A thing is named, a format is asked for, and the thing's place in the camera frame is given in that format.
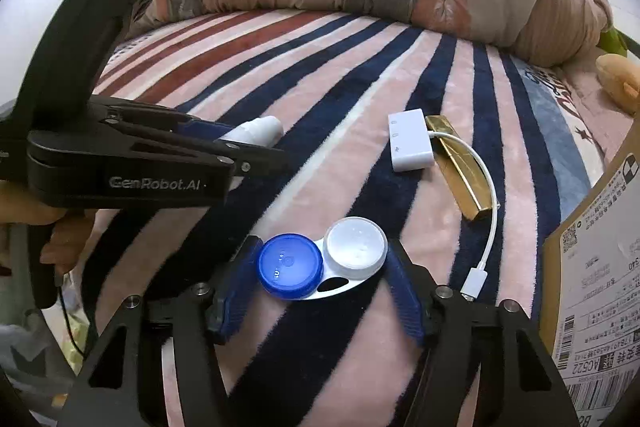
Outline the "person's left hand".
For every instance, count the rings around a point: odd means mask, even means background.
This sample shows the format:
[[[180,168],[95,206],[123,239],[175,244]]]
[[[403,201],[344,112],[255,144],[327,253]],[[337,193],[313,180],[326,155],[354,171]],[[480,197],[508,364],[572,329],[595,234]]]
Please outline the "person's left hand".
[[[1,266],[3,272],[11,268],[8,247],[8,226],[54,225],[49,242],[41,248],[39,260],[55,265],[56,272],[65,274],[75,268],[91,235],[96,210],[69,213],[66,209],[50,207],[39,202],[24,186],[1,182]]]

